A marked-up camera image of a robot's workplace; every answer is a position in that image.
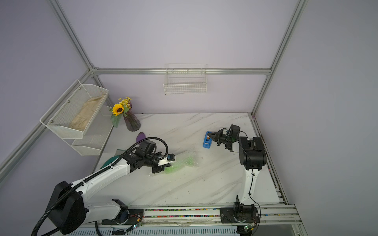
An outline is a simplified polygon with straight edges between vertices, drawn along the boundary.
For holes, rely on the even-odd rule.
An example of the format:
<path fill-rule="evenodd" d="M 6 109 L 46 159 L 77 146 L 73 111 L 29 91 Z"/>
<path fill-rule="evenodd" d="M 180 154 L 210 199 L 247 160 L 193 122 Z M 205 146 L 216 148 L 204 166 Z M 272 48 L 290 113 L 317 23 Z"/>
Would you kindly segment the blue tape dispenser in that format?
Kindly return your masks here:
<path fill-rule="evenodd" d="M 211 133 L 211 131 L 206 132 L 205 137 L 204 137 L 204 141 L 203 141 L 203 145 L 202 145 L 204 148 L 207 148 L 207 149 L 209 149 L 211 147 L 211 144 L 212 144 L 212 139 L 210 138 L 209 133 Z"/>

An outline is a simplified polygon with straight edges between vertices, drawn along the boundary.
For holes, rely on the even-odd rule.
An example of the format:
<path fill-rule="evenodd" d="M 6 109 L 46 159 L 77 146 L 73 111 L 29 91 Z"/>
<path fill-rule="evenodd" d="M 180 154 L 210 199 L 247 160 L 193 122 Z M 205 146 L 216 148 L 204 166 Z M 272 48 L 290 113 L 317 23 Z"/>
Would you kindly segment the clear bubble wrap sheet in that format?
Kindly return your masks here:
<path fill-rule="evenodd" d="M 165 167 L 159 173 L 151 173 L 149 176 L 157 176 L 162 174 L 173 174 L 185 168 L 194 168 L 198 166 L 197 158 L 194 152 L 182 152 L 175 157 L 175 161 L 170 163 L 171 166 Z"/>

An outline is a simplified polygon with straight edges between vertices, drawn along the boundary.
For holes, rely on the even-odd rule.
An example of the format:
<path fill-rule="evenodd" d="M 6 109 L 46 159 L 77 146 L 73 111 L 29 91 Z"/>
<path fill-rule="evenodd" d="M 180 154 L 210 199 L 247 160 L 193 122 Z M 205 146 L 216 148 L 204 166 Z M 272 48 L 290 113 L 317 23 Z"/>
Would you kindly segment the green plastic wine glass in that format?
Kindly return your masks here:
<path fill-rule="evenodd" d="M 193 157 L 185 157 L 183 159 L 177 160 L 173 163 L 171 163 L 171 167 L 165 168 L 164 173 L 165 174 L 172 174 L 175 173 L 184 167 L 194 167 L 196 165 Z"/>

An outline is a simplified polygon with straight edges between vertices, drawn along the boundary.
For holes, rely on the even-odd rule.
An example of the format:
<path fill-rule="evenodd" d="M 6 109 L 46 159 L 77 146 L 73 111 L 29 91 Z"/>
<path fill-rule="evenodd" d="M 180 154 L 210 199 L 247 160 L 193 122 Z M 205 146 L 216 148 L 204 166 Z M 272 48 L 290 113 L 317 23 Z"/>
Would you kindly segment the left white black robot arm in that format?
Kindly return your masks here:
<path fill-rule="evenodd" d="M 132 214 L 120 199 L 110 198 L 95 203 L 92 198 L 106 186 L 144 166 L 159 173 L 175 160 L 173 153 L 163 155 L 140 147 L 125 151 L 115 157 L 99 171 L 73 182 L 65 181 L 56 185 L 46 209 L 47 218 L 56 226 L 56 231 L 70 234 L 82 224 L 110 220 L 115 224 L 125 224 Z"/>

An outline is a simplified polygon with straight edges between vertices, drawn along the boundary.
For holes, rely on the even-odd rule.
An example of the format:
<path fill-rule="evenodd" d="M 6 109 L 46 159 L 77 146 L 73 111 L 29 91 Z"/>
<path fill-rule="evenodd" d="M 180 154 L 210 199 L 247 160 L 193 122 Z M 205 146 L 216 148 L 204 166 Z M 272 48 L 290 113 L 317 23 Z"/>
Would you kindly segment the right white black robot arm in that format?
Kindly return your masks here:
<path fill-rule="evenodd" d="M 225 149 L 239 154 L 239 162 L 244 168 L 242 189 L 237 194 L 242 204 L 257 205 L 254 200 L 257 178 L 267 164 L 267 157 L 263 141 L 260 137 L 248 137 L 237 125 L 231 125 L 229 129 L 223 128 L 217 132 L 208 132 L 206 139 L 215 142 L 218 146 L 224 145 Z"/>

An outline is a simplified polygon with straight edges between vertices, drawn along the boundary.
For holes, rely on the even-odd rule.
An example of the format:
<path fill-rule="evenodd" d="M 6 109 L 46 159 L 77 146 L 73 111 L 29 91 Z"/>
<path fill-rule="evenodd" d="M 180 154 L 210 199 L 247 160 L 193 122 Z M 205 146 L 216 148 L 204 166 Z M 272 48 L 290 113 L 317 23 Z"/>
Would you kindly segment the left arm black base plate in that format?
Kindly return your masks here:
<path fill-rule="evenodd" d="M 119 199 L 112 199 L 120 207 L 120 212 L 114 219 L 102 220 L 102 225 L 135 225 L 142 221 L 144 210 L 141 208 L 130 209 Z"/>

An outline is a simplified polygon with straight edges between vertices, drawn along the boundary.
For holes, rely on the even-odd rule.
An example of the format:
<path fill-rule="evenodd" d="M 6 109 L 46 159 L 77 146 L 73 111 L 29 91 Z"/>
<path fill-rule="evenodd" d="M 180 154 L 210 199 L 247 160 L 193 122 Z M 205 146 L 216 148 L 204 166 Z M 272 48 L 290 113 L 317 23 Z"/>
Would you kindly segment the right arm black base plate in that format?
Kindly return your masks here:
<path fill-rule="evenodd" d="M 233 207 L 220 208 L 221 223 L 259 223 L 260 215 L 254 204 L 245 205 L 240 202 L 238 196 Z"/>

